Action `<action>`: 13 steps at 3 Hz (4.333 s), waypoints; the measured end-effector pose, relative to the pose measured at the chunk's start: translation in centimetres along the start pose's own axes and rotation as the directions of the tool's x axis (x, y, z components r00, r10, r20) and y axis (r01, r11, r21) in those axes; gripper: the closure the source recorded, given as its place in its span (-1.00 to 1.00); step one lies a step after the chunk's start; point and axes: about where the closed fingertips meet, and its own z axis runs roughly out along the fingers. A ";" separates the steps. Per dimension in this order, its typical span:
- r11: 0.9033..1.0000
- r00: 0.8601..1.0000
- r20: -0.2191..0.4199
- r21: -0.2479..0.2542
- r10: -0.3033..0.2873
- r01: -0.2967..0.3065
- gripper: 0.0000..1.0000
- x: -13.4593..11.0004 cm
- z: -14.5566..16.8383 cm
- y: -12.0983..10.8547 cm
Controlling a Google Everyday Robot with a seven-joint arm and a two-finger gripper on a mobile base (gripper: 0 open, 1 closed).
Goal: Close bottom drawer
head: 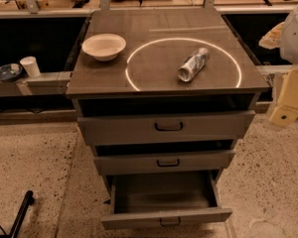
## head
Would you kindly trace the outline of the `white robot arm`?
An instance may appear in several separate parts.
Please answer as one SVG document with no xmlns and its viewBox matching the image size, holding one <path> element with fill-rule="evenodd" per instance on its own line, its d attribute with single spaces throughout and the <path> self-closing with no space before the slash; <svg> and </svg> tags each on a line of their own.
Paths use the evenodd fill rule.
<svg viewBox="0 0 298 238">
<path fill-rule="evenodd" d="M 269 107 L 269 124 L 286 128 L 298 118 L 298 5 L 284 22 L 276 25 L 259 41 L 266 49 L 278 48 L 280 56 L 292 63 L 292 68 L 283 75 L 278 98 Z"/>
</svg>

